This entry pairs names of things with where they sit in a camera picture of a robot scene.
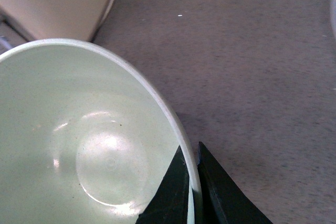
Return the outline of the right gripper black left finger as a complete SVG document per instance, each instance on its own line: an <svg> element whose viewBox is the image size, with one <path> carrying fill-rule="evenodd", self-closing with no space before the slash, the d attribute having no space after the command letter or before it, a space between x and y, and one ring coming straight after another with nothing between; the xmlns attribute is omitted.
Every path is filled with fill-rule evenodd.
<svg viewBox="0 0 336 224"><path fill-rule="evenodd" d="M187 223L189 174L179 147L148 206L136 223Z"/></svg>

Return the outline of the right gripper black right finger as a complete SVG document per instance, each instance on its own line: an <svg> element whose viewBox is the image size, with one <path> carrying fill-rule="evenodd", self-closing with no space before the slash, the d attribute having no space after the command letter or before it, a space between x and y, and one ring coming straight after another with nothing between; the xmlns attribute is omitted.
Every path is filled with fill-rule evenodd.
<svg viewBox="0 0 336 224"><path fill-rule="evenodd" d="M198 144L204 217L207 223L271 223L242 192L203 142Z"/></svg>

